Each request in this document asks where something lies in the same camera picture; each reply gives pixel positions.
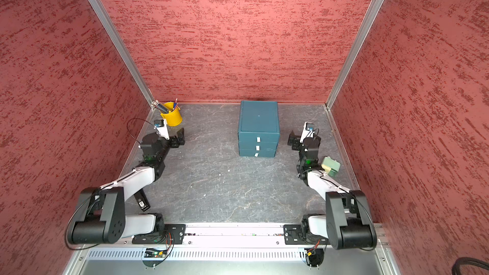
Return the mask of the teal drawer cabinet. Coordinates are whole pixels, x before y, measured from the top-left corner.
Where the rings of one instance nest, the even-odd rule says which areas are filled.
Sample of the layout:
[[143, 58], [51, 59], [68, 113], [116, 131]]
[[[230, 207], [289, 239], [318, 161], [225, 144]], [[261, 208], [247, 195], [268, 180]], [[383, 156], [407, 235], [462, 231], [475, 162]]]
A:
[[239, 156], [274, 158], [279, 140], [278, 103], [242, 101], [238, 125]]

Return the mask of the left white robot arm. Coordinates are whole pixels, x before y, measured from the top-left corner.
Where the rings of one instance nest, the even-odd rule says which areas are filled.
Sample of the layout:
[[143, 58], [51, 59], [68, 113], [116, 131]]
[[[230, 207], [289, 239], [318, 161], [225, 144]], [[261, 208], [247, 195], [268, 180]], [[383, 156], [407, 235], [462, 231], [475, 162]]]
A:
[[170, 149], [184, 144], [184, 129], [168, 138], [158, 132], [148, 134], [140, 143], [143, 160], [130, 173], [82, 190], [64, 233], [66, 247], [77, 251], [123, 238], [135, 238], [139, 243], [172, 243], [162, 215], [148, 212], [144, 188], [162, 176]]

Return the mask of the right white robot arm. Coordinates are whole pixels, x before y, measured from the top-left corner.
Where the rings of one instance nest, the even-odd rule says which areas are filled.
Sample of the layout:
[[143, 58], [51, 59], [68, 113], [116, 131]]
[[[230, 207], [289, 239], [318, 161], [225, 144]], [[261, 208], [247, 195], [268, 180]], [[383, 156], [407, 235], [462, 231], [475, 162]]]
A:
[[314, 131], [305, 136], [291, 132], [287, 141], [299, 152], [297, 177], [317, 192], [325, 201], [324, 215], [304, 215], [300, 238], [309, 244], [325, 239], [336, 250], [373, 250], [378, 243], [374, 221], [365, 193], [350, 190], [334, 178], [334, 164], [330, 157], [318, 158], [321, 138]]

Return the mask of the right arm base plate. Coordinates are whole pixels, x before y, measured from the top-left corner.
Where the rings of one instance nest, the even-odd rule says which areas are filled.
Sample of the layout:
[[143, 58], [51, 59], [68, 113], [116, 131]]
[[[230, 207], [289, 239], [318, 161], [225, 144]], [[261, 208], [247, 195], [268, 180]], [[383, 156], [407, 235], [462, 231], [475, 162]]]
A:
[[317, 236], [310, 233], [303, 233], [303, 230], [299, 224], [286, 224], [283, 226], [284, 242], [287, 245], [304, 245], [312, 247], [319, 243], [319, 245], [328, 245], [327, 238]]

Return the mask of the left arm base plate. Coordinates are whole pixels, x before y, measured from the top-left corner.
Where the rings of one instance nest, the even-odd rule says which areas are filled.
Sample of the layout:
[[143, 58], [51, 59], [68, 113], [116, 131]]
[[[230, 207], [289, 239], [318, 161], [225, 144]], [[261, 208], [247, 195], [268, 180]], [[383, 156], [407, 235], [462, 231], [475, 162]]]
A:
[[185, 224], [165, 224], [163, 231], [133, 237], [132, 244], [180, 245], [183, 243], [186, 228]]

